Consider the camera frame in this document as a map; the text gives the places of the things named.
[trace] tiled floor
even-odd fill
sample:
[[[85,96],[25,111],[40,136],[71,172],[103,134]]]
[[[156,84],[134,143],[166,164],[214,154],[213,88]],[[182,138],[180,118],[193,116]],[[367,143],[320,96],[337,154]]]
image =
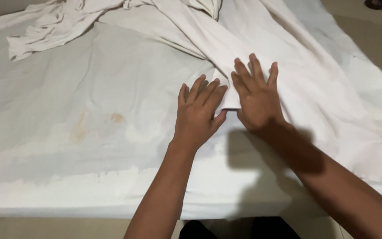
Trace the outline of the tiled floor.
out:
[[[334,15],[340,27],[353,38],[371,61],[382,69],[382,11],[366,8],[363,0],[321,1]],[[329,217],[295,218],[286,221],[303,239],[352,238]],[[122,238],[128,224],[129,220],[110,219],[0,218],[0,239]],[[172,238],[178,238],[183,224],[183,221],[178,221]],[[249,220],[207,220],[204,224],[222,239],[243,238],[243,234],[238,235],[234,229],[248,227]]]

